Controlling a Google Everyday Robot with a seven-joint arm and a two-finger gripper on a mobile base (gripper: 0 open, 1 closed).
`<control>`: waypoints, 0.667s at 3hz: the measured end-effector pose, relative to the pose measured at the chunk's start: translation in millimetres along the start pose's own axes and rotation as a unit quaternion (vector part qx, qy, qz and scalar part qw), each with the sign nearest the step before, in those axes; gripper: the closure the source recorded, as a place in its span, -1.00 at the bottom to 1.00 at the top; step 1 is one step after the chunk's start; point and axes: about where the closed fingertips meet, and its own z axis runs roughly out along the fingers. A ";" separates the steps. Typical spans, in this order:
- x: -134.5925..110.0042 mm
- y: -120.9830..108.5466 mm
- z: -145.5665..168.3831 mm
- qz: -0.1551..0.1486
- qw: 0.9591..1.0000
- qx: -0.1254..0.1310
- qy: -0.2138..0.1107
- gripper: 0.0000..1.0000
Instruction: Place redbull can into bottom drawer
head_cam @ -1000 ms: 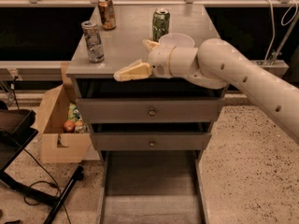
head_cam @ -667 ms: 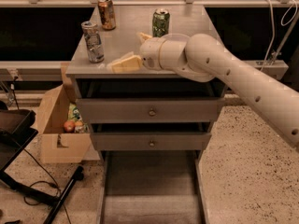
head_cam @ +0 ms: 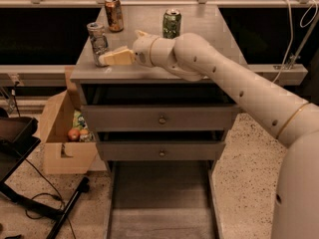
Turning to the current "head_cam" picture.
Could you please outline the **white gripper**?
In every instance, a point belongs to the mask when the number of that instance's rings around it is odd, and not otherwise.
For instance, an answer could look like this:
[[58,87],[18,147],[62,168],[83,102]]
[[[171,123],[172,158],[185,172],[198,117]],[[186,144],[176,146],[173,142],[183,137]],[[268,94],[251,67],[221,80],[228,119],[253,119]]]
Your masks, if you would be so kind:
[[137,39],[133,43],[133,50],[127,46],[119,47],[116,50],[107,52],[99,57],[99,62],[103,66],[111,65],[131,65],[135,59],[142,66],[152,67],[151,50],[154,42],[159,38],[156,35],[142,30],[136,30]]

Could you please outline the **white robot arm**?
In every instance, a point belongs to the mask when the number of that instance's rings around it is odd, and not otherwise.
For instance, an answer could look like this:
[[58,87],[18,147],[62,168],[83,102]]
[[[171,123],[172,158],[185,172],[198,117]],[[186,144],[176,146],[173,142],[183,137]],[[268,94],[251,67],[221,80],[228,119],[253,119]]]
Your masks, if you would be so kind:
[[99,57],[104,65],[161,67],[187,81],[213,80],[288,148],[276,189],[271,239],[319,239],[319,107],[224,57],[205,39],[143,31],[133,47]]

